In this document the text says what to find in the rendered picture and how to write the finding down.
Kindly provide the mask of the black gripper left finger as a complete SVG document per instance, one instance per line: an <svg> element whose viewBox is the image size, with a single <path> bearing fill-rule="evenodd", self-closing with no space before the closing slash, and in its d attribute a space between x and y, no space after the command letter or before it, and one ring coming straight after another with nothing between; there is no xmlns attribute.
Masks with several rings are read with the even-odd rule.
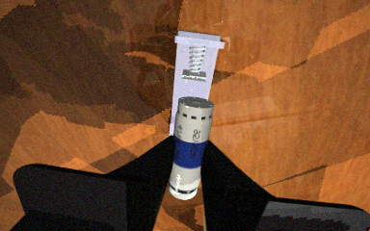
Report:
<svg viewBox="0 0 370 231"><path fill-rule="evenodd" d="M115 231L153 231L174 149L170 135L107 174L29 164L14 171L13 184L25 215L36 210L109 223Z"/></svg>

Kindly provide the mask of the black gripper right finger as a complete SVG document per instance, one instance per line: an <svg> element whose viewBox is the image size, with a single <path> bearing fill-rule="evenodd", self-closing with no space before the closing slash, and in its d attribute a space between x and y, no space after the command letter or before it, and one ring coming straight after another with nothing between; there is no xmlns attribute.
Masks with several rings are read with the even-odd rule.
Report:
<svg viewBox="0 0 370 231"><path fill-rule="evenodd" d="M212 141L200 176L206 231L370 231L370 214L359 207L272 196Z"/></svg>

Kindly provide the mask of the grey and blue battery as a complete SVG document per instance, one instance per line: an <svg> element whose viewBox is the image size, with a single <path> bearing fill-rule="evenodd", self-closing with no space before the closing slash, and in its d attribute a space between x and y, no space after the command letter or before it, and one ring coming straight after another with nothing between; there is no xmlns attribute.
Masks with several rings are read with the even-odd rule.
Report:
<svg viewBox="0 0 370 231"><path fill-rule="evenodd" d="M190 199L198 191L200 168L208 144L214 103L200 97L178 99L173 140L175 149L169 191L178 199Z"/></svg>

